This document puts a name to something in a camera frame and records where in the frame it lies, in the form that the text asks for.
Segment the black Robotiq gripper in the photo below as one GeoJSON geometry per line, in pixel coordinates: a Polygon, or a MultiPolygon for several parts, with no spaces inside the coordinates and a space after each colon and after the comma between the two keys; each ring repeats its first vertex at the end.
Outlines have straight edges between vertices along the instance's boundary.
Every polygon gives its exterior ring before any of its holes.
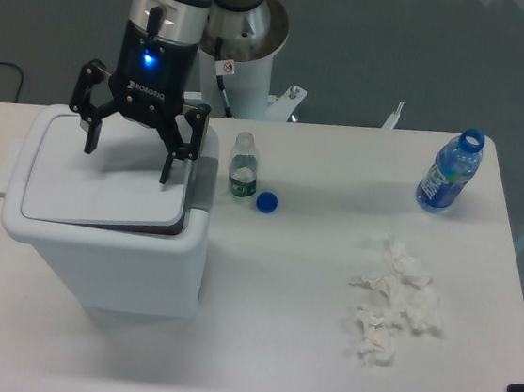
{"type": "Polygon", "coordinates": [[[167,148],[159,182],[168,181],[174,160],[195,161],[202,150],[211,113],[209,104],[183,108],[183,93],[198,47],[149,38],[131,21],[126,23],[116,71],[111,73],[100,59],[92,59],[80,70],[69,108],[80,116],[87,134],[84,153],[98,146],[103,120],[119,112],[125,118],[156,128],[167,148]],[[96,106],[91,101],[95,86],[108,80],[113,100],[96,106]],[[176,116],[190,129],[185,142],[176,116]]]}

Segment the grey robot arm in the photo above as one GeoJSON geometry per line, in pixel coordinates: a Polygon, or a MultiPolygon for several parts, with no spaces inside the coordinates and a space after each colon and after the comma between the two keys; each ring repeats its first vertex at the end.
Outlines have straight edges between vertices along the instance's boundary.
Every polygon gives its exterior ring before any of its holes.
{"type": "Polygon", "coordinates": [[[98,146],[103,120],[120,113],[158,132],[174,160],[199,157],[208,118],[264,120],[273,56],[288,38],[278,0],[133,0],[114,71],[80,70],[70,109],[98,146]]]}

